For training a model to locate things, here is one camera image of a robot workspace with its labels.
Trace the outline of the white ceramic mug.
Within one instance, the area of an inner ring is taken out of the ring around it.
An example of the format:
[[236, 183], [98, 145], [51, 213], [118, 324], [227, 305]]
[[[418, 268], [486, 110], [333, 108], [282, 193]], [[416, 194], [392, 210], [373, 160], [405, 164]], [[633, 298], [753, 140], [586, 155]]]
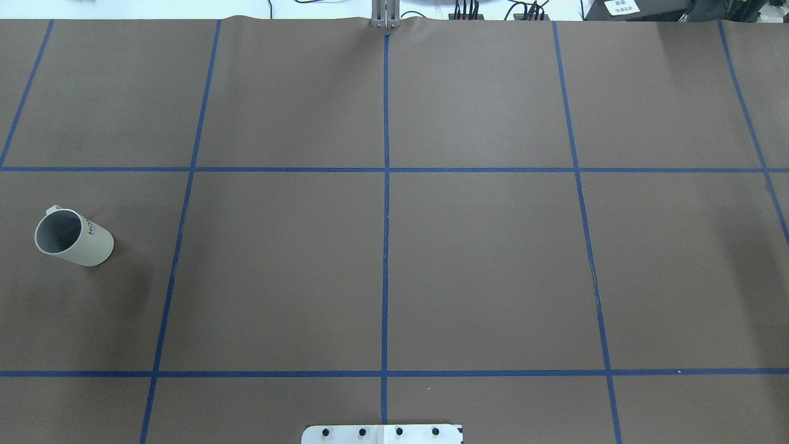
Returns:
[[104, 263], [115, 249], [110, 231], [58, 205], [48, 208], [33, 238], [41, 253], [87, 267]]

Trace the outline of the brown paper table mat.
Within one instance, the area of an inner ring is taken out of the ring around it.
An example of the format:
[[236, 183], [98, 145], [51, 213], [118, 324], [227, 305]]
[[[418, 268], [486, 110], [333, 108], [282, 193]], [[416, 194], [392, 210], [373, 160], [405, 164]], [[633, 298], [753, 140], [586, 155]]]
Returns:
[[787, 442], [787, 25], [3, 20], [2, 442], [402, 422]]

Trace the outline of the black power strip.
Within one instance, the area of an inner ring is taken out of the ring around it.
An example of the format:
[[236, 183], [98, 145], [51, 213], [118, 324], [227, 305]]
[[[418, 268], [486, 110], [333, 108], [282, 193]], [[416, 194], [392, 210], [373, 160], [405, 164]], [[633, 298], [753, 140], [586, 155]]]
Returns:
[[523, 14], [519, 18], [522, 22], [544, 22], [545, 20], [550, 20], [544, 4], [536, 2], [524, 3], [523, 8]]
[[463, 0], [454, 1], [454, 10], [448, 15], [449, 20], [483, 20], [480, 14], [481, 1]]

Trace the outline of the black labelled box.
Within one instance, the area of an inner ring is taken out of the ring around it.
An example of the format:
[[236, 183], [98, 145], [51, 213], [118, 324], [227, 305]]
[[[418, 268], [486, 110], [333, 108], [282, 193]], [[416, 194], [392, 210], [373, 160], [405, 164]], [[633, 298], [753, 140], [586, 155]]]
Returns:
[[592, 1], [587, 22], [678, 22], [690, 1]]

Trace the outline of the aluminium frame post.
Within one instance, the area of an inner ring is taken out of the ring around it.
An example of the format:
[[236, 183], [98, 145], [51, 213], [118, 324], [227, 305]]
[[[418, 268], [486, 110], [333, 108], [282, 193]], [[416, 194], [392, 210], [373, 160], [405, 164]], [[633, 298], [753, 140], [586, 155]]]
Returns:
[[400, 28], [402, 19], [400, 0], [372, 0], [371, 26], [374, 29]]

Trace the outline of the white metal base plate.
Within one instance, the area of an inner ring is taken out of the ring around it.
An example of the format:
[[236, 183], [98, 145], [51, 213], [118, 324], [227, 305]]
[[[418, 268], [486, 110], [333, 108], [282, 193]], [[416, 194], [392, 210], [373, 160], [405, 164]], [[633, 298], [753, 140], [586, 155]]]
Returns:
[[309, 426], [301, 443], [463, 443], [461, 425], [369, 424]]

